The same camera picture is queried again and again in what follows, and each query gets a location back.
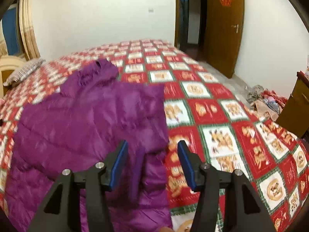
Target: white wall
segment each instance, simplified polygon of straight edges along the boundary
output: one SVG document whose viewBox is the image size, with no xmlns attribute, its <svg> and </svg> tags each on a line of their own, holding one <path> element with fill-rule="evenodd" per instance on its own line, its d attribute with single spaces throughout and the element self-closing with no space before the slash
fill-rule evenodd
<svg viewBox="0 0 309 232">
<path fill-rule="evenodd" d="M 288 0 L 245 0 L 238 77 L 288 97 L 308 54 L 308 31 Z"/>
<path fill-rule="evenodd" d="M 200 33 L 200 0 L 189 0 L 188 43 L 197 44 Z"/>
<path fill-rule="evenodd" d="M 174 43 L 175 6 L 176 0 L 32 0 L 31 8 L 40 54 L 52 60 L 126 40 Z"/>
</svg>

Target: headboard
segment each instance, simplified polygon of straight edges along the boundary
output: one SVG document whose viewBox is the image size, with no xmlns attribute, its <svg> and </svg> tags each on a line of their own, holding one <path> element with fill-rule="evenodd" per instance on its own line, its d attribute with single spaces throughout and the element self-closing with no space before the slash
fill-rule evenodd
<svg viewBox="0 0 309 232">
<path fill-rule="evenodd" d="M 0 98 L 3 98 L 10 87 L 4 87 L 3 82 L 17 68 L 23 66 L 25 60 L 12 55 L 3 55 L 0 57 Z"/>
</svg>

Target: drawer handle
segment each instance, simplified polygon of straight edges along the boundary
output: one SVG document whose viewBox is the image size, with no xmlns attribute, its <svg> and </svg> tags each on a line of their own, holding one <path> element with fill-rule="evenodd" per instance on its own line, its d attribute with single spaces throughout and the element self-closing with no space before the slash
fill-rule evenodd
<svg viewBox="0 0 309 232">
<path fill-rule="evenodd" d="M 302 93 L 302 96 L 304 97 L 305 101 L 309 104 L 309 99 Z"/>
</svg>

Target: door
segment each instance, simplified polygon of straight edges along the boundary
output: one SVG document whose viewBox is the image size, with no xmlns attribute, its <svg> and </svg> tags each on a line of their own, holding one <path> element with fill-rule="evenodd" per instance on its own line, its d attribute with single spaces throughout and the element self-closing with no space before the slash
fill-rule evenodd
<svg viewBox="0 0 309 232">
<path fill-rule="evenodd" d="M 226 77 L 234 74 L 244 20 L 244 0 L 207 0 L 203 52 L 206 61 Z"/>
<path fill-rule="evenodd" d="M 198 46 L 204 45 L 204 37 L 207 21 L 207 0 L 200 0 L 200 34 L 198 36 Z"/>
<path fill-rule="evenodd" d="M 179 36 L 180 50 L 185 50 L 188 43 L 189 0 L 179 0 Z"/>
</svg>

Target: blue window pane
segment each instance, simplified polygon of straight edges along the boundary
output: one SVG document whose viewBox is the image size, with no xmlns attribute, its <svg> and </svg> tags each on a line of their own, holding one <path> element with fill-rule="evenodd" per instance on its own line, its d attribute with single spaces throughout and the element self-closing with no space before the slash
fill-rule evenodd
<svg viewBox="0 0 309 232">
<path fill-rule="evenodd" d="M 16 34 L 16 8 L 9 9 L 2 18 L 2 30 L 9 55 L 19 53 Z"/>
</svg>

